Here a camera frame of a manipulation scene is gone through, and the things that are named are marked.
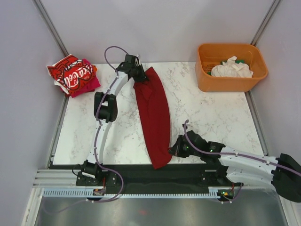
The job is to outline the dark red t shirt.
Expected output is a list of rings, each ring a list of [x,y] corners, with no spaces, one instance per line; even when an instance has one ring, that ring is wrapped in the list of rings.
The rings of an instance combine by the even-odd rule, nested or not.
[[[166,93],[162,82],[150,67],[145,72],[147,81],[134,84],[135,96],[144,141],[154,169],[166,166],[172,159],[169,153],[171,119]]]

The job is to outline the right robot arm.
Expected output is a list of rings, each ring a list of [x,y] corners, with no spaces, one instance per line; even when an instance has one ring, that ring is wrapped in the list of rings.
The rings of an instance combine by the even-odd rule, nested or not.
[[[287,200],[301,201],[301,166],[288,154],[273,157],[245,153],[206,141],[192,130],[179,135],[168,151],[181,158],[198,156],[205,163],[216,165],[215,179],[220,185],[232,182],[265,186]]]

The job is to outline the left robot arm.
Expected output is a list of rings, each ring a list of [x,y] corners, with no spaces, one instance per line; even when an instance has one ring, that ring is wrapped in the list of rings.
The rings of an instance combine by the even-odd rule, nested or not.
[[[117,95],[123,86],[130,80],[137,82],[147,80],[139,57],[125,55],[125,60],[114,69],[115,78],[106,92],[96,92],[94,98],[94,116],[96,119],[95,139],[92,150],[80,167],[77,178],[87,178],[93,185],[99,185],[103,181],[102,163],[103,152],[109,130],[118,115]]]

